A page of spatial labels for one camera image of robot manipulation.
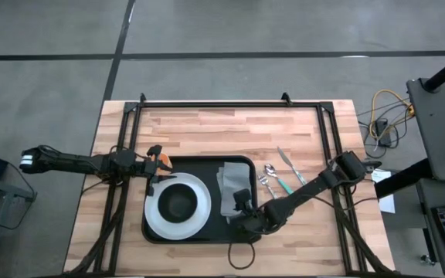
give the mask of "teal handle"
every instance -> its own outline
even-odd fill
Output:
[[[282,179],[278,178],[277,181],[281,184],[284,190],[286,190],[287,194],[293,193],[293,190],[289,186],[287,186],[287,184]]]

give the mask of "gray cloth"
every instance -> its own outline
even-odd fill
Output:
[[[221,190],[221,215],[234,216],[240,214],[235,210],[233,193],[242,189],[251,189],[250,166],[245,163],[225,162],[216,175]]]

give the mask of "butcher block tabletop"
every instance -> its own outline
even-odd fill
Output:
[[[354,151],[360,159],[365,159],[352,100],[331,101],[335,106],[343,151]],[[107,154],[117,143],[123,106],[124,101],[104,103],[92,155]],[[128,122],[128,132],[132,122],[132,119]],[[334,146],[327,118],[325,122],[330,145]],[[325,168],[314,108],[143,108],[135,151],[145,154],[155,144],[162,145],[163,153],[169,156],[244,155],[253,161],[257,171],[262,171],[265,164],[272,164],[280,178],[293,189],[298,189],[301,183],[281,159],[277,146],[283,149],[308,181]],[[334,147],[331,153],[335,156]],[[98,181],[94,176],[87,176],[84,188]],[[269,183],[279,196],[287,194],[275,179],[269,178]],[[258,182],[257,189],[259,204],[272,198]],[[118,276],[313,276],[345,273],[334,211],[317,200],[311,199],[297,208],[283,228],[263,236],[254,244],[256,259],[251,267],[235,270],[228,263],[227,244],[159,245],[148,242],[141,232],[144,195],[145,179],[132,178],[117,261]],[[106,196],[107,185],[98,185],[82,195],[65,271],[78,265],[99,236]],[[318,197],[332,202],[329,191]],[[370,181],[359,183],[353,195],[354,201],[371,197],[375,197],[373,184]],[[362,202],[355,208],[363,238],[377,257],[394,270],[378,202]],[[112,238],[110,236],[104,253],[103,265],[106,267]],[[353,269],[357,270],[353,241],[348,239]],[[248,245],[233,245],[232,261],[235,265],[245,266],[251,258]]]

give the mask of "butter knife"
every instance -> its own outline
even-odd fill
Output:
[[[283,150],[281,150],[280,147],[277,147],[277,150],[279,151],[279,154],[281,158],[283,158],[284,163],[290,165],[291,169],[293,169],[294,174],[298,177],[302,185],[306,185],[307,181],[301,176],[300,172],[293,166],[291,161],[287,158],[287,156],[284,154]]]

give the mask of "yellow cable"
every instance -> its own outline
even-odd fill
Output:
[[[376,134],[374,134],[374,132],[373,132],[373,130],[372,130],[372,126],[373,126],[373,123],[374,123],[374,118],[375,118],[375,100],[377,99],[377,96],[380,94],[380,93],[390,93],[390,94],[392,94],[394,97],[396,97],[399,101],[402,101],[404,104],[405,104],[405,106],[406,106],[406,109],[409,109],[409,118],[407,118],[407,120],[408,119],[411,119],[414,115],[415,115],[415,110],[413,109],[413,107],[411,106],[411,103],[409,103],[409,102],[407,102],[406,100],[404,100],[399,94],[397,94],[396,92],[394,92],[394,91],[392,91],[392,90],[386,90],[386,89],[384,89],[384,90],[380,90],[380,91],[378,91],[377,93],[375,93],[375,95],[374,95],[374,97],[372,98],[372,115],[371,115],[371,117],[370,117],[370,124],[369,124],[369,133],[370,133],[370,136],[372,136],[374,139],[377,139],[377,135]]]

